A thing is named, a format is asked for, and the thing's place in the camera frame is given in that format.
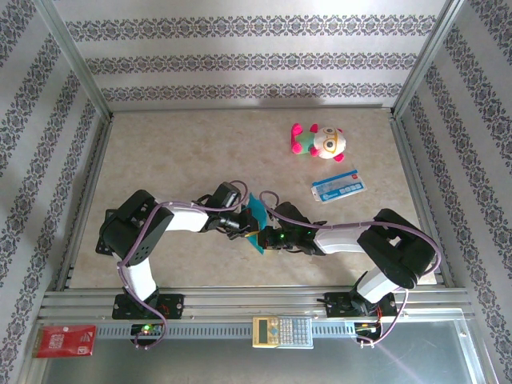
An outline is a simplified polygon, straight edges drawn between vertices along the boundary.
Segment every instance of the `patterned wallpaper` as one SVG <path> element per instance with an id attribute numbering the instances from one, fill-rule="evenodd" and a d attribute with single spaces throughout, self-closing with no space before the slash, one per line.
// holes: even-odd
<path id="1" fill-rule="evenodd" d="M 112 110 L 392 106 L 444 0 L 59 0 Z"/>
<path id="2" fill-rule="evenodd" d="M 0 0 L 0 383 L 69 245 L 99 115 L 30 0 Z"/>
<path id="3" fill-rule="evenodd" d="M 472 295 L 500 382 L 512 382 L 511 5 L 464 5 L 402 117 L 452 276 Z"/>

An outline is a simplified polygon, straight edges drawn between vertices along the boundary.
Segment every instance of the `beige floor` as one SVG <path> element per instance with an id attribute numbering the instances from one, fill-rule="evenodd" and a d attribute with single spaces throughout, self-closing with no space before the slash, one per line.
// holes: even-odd
<path id="1" fill-rule="evenodd" d="M 342 164 L 290 152 L 294 122 L 342 128 Z M 368 190 L 320 204 L 311 183 L 356 165 Z M 191 200 L 219 183 L 247 182 L 259 194 L 270 189 L 311 221 L 352 222 L 388 207 L 418 224 L 384 110 L 210 110 L 118 114 L 71 280 L 72 288 L 116 287 L 112 257 L 96 254 L 105 209 L 117 208 L 137 189 L 160 199 Z M 365 254 L 267 251 L 248 241 L 230 242 L 217 232 L 168 232 L 150 256 L 160 286 L 350 285 L 374 264 Z"/>

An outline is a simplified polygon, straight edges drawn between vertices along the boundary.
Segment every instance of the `red card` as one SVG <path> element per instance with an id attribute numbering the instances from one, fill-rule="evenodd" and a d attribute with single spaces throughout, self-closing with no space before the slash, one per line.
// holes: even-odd
<path id="1" fill-rule="evenodd" d="M 70 358 L 93 354 L 96 326 L 44 326 L 38 332 L 35 358 Z"/>

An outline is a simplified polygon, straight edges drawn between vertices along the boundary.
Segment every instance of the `stuffed toy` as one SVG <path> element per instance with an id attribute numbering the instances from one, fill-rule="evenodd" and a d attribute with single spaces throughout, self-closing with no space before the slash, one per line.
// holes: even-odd
<path id="1" fill-rule="evenodd" d="M 300 124 L 291 127 L 291 151 L 294 154 L 311 154 L 320 158 L 333 158 L 342 162 L 346 147 L 343 131 L 339 128 L 318 128 L 313 124 L 308 132 L 304 132 Z"/>

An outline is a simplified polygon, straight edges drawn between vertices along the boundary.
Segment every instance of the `calculator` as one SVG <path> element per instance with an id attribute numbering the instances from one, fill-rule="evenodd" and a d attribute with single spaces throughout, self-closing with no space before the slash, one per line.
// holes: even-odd
<path id="1" fill-rule="evenodd" d="M 312 349 L 311 318 L 265 316 L 253 318 L 254 348 Z"/>

